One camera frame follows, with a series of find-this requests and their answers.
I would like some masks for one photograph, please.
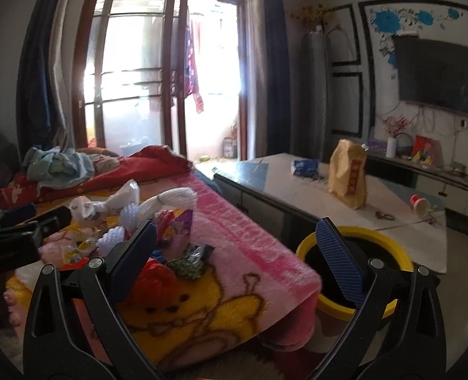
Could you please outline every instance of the door frame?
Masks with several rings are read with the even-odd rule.
[[[163,44],[162,44],[162,128],[164,132],[164,144],[173,148],[172,138],[172,123],[171,123],[171,39],[166,36],[172,34],[174,1],[167,0]],[[187,21],[187,1],[180,0],[180,15],[178,20],[178,46],[185,46],[185,30]],[[248,101],[248,64],[247,64],[247,19],[246,19],[246,0],[218,0],[221,2],[235,4],[237,6],[237,27],[238,27],[238,58],[240,62],[240,78],[241,90],[239,94],[239,110],[238,110],[238,138],[240,143],[241,160],[247,158],[247,101]],[[84,100],[84,73],[86,68],[86,57],[88,54],[88,43],[90,39],[90,31],[93,24],[95,14],[95,5],[97,0],[85,0],[81,18],[79,21],[78,35],[76,38],[76,49],[74,52],[73,66],[73,123],[75,132],[76,147],[87,147],[86,135],[86,120],[85,120],[85,100]],[[95,76],[96,87],[99,87],[101,78],[102,61],[97,60],[97,56],[101,55],[104,49],[105,36],[107,33],[108,21],[102,21],[108,18],[107,15],[111,9],[112,0],[106,0],[103,8],[103,17],[100,21],[99,33],[97,36],[96,54],[95,54]],[[184,64],[185,50],[178,52],[178,64]],[[185,108],[184,108],[184,70],[178,67],[178,75],[176,76],[177,88],[177,115],[178,115],[178,133],[180,153],[187,156],[187,138],[185,129]],[[105,147],[105,135],[102,118],[102,101],[101,93],[96,92],[95,106],[95,130],[97,145]]]

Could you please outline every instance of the floral wall decal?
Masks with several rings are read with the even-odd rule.
[[[445,30],[445,22],[459,20],[463,13],[455,8],[448,8],[443,14],[436,14],[433,10],[414,10],[413,8],[390,8],[380,7],[379,10],[371,8],[370,23],[379,34],[379,51],[387,62],[397,68],[392,37],[399,31],[408,29],[420,29],[439,24]]]

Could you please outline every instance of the television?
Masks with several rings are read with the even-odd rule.
[[[468,114],[468,47],[413,36],[393,39],[400,101]]]

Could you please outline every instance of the red blanket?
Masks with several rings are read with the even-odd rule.
[[[121,186],[131,179],[137,182],[155,180],[189,172],[191,167],[191,162],[184,157],[173,154],[169,147],[148,146],[130,157],[120,158],[120,165],[114,170],[65,190],[43,187],[39,192],[37,191],[37,182],[27,180],[26,176],[21,173],[15,176],[8,187],[0,189],[0,208],[8,210],[28,203],[63,199],[104,188]]]

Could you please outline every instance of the white pot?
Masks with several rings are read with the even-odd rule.
[[[385,152],[385,157],[387,158],[394,158],[395,157],[395,150],[398,147],[398,140],[394,137],[389,137],[387,140],[387,151]]]

